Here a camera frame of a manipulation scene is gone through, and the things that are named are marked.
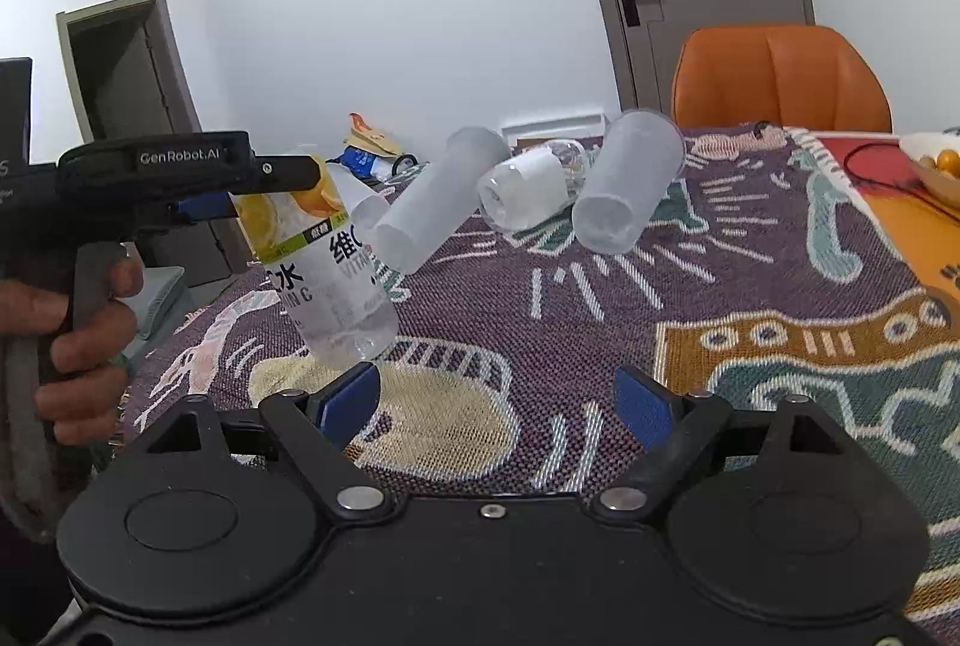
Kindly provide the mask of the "person's left hand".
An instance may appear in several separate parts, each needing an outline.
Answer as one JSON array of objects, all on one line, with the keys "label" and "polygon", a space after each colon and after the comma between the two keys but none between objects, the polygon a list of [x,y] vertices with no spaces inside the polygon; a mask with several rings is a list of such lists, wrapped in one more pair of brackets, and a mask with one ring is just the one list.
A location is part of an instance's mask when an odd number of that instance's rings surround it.
[{"label": "person's left hand", "polygon": [[[106,441],[116,430],[117,405],[128,386],[117,357],[137,335],[137,318],[121,298],[143,288],[139,259],[123,258],[110,269],[109,301],[87,325],[50,344],[53,368],[64,381],[48,382],[34,396],[41,420],[50,421],[64,446]],[[18,280],[2,282],[3,336],[42,337],[59,329],[68,300]]]}]

